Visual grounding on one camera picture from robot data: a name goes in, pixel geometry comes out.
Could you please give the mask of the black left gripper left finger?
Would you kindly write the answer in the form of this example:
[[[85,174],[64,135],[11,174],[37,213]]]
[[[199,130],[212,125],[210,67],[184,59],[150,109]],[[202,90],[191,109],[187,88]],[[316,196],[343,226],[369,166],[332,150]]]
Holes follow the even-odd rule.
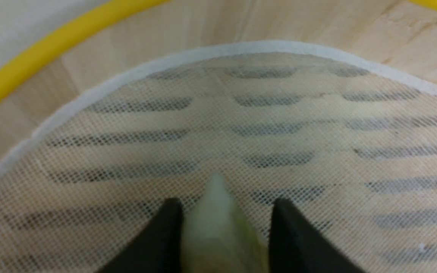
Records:
[[[156,214],[99,273],[181,273],[181,230],[184,219],[178,198],[163,201]]]

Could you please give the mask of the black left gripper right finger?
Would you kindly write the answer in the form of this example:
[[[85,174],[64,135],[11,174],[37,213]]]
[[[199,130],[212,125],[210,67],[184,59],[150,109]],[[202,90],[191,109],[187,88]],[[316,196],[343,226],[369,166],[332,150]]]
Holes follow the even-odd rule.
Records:
[[[363,273],[288,199],[276,199],[269,233],[271,273]]]

